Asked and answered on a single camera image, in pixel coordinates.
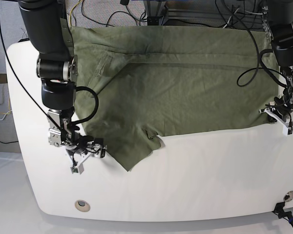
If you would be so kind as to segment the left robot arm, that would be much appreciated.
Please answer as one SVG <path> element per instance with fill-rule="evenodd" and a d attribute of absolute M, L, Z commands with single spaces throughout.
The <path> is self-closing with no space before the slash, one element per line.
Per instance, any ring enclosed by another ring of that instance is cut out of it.
<path fill-rule="evenodd" d="M 263 29 L 271 41 L 271 48 L 258 54 L 260 69 L 284 90 L 281 97 L 275 97 L 259 112 L 266 113 L 270 123 L 281 123 L 285 134 L 290 135 L 293 132 L 293 0 L 265 0 L 260 5 Z M 275 55 L 284 83 L 263 62 L 264 55 L 270 53 Z"/>

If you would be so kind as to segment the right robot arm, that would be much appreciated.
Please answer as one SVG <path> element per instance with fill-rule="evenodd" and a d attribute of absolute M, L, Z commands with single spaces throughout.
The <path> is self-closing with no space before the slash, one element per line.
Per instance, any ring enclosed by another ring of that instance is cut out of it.
<path fill-rule="evenodd" d="M 78 132 L 78 125 L 91 120 L 97 113 L 99 99 L 92 89 L 76 85 L 78 58 L 74 53 L 65 1 L 20 0 L 18 5 L 29 40 L 39 52 L 36 73 L 42 82 L 42 103 L 48 108 L 50 144 L 66 148 L 73 168 L 80 165 L 75 154 L 103 158 L 103 139 L 82 136 Z M 74 102 L 79 91 L 89 92 L 95 106 L 89 116 L 73 121 Z"/>

